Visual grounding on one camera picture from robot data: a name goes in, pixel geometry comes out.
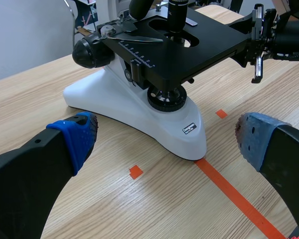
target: white wall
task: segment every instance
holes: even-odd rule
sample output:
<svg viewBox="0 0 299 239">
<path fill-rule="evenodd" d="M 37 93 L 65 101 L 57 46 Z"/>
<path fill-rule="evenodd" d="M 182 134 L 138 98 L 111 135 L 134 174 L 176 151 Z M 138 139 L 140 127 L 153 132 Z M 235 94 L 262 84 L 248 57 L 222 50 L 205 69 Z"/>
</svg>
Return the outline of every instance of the white wall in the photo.
<svg viewBox="0 0 299 239">
<path fill-rule="evenodd" d="M 64 0 L 0 0 L 0 79 L 72 52 Z"/>
</svg>

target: brand label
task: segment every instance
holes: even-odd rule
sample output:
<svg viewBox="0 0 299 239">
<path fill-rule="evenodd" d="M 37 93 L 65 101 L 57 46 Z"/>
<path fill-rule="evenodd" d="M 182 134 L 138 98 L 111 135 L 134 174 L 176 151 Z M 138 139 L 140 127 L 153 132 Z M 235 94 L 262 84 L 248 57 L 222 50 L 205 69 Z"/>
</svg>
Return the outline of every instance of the brand label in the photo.
<svg viewBox="0 0 299 239">
<path fill-rule="evenodd" d="M 184 134 L 188 134 L 196 128 L 197 128 L 197 126 L 194 123 L 191 123 L 189 126 L 183 128 L 183 132 L 184 132 Z"/>
</svg>

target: black knob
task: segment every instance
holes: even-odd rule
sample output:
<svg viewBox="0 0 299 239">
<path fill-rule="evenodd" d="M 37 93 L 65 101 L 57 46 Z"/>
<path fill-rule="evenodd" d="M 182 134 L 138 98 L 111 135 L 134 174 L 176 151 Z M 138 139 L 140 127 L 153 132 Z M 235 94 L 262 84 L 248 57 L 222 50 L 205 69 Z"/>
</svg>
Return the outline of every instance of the black knob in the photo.
<svg viewBox="0 0 299 239">
<path fill-rule="evenodd" d="M 148 89 L 149 104 L 156 110 L 162 112 L 177 111 L 185 105 L 187 98 L 186 90 L 179 86 L 172 91 L 163 92 L 154 86 Z"/>
<path fill-rule="evenodd" d="M 76 64 L 85 68 L 96 68 L 110 64 L 114 60 L 114 52 L 93 33 L 79 40 L 72 52 Z"/>
</svg>

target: screw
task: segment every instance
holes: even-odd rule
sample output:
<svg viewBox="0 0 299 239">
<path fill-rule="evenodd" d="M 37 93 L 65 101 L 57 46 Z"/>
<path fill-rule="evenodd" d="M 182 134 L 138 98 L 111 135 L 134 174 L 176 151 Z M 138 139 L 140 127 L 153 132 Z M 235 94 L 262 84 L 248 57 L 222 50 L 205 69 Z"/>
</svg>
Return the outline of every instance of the screw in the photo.
<svg viewBox="0 0 299 239">
<path fill-rule="evenodd" d="M 160 11 L 160 9 L 161 9 L 161 5 L 159 3 L 156 4 L 156 11 Z"/>
</svg>

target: orange marker square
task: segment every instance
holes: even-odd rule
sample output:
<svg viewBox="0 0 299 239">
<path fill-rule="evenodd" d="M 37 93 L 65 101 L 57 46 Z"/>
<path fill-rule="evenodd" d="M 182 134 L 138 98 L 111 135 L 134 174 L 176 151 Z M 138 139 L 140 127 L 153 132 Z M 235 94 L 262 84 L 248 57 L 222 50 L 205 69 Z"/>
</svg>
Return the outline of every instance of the orange marker square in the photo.
<svg viewBox="0 0 299 239">
<path fill-rule="evenodd" d="M 137 165 L 135 165 L 134 167 L 130 168 L 130 176 L 133 179 L 137 179 L 142 174 L 143 174 L 143 171 Z"/>
<path fill-rule="evenodd" d="M 224 112 L 222 109 L 220 109 L 219 111 L 216 112 L 216 114 L 221 118 L 225 118 L 227 116 L 227 113 Z"/>
</svg>

